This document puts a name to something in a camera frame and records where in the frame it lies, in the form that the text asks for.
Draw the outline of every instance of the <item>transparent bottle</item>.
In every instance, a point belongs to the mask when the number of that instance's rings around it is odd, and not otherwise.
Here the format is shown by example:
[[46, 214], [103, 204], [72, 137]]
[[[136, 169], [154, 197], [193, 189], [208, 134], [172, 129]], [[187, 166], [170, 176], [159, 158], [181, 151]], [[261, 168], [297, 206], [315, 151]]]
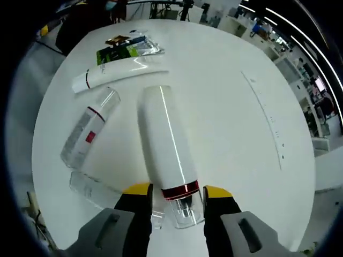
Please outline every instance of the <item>transparent bottle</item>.
[[117, 91], [107, 87], [96, 102], [86, 108], [61, 152], [61, 158], [67, 167], [78, 169], [82, 166], [91, 144], [119, 103]]

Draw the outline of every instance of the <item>white cylindrical bottle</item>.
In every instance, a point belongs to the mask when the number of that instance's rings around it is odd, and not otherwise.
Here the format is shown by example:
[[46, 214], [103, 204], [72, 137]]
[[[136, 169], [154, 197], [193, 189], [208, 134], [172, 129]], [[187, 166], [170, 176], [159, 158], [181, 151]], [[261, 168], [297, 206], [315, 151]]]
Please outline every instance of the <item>white cylindrical bottle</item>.
[[203, 220], [202, 198], [187, 137], [169, 86], [145, 88], [138, 124], [150, 179], [169, 201], [177, 228]]

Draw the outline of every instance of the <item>clear plastic container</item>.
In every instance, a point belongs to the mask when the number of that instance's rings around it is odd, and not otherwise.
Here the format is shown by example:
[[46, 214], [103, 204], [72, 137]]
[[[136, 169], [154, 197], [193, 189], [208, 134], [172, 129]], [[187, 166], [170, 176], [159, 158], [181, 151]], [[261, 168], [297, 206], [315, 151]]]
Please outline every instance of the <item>clear plastic container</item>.
[[203, 200], [200, 191], [169, 201], [170, 218], [177, 229], [185, 229], [204, 221]]
[[[82, 195], [87, 201], [99, 209], [114, 208], [122, 196], [122, 192], [106, 186], [80, 171], [73, 171], [70, 176], [69, 188]], [[165, 200], [153, 194], [151, 224], [154, 229], [161, 229], [165, 219]]]
[[61, 159], [67, 167], [78, 169], [82, 166], [91, 144], [119, 103], [118, 93], [107, 87], [97, 100], [86, 108], [61, 152]]

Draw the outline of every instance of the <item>floor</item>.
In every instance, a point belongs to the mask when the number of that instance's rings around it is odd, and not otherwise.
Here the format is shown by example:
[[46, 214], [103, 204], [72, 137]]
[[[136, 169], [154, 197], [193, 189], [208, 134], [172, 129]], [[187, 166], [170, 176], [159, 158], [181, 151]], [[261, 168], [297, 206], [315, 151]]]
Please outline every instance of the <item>floor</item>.
[[314, 242], [320, 243], [339, 208], [343, 208], [343, 187], [316, 192], [310, 222], [300, 243], [300, 251], [310, 249]]

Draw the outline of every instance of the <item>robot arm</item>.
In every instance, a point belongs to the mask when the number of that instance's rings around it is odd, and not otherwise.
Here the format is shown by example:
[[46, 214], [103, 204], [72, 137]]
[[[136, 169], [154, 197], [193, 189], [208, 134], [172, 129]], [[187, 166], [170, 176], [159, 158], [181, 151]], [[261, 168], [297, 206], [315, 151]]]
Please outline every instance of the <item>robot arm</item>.
[[[85, 224], [77, 241], [56, 255], [70, 257], [146, 256], [152, 215], [152, 184], [124, 191], [114, 209], [104, 209]], [[249, 211], [241, 212], [228, 191], [204, 187], [204, 234], [210, 257], [286, 257], [293, 253], [277, 233]]]

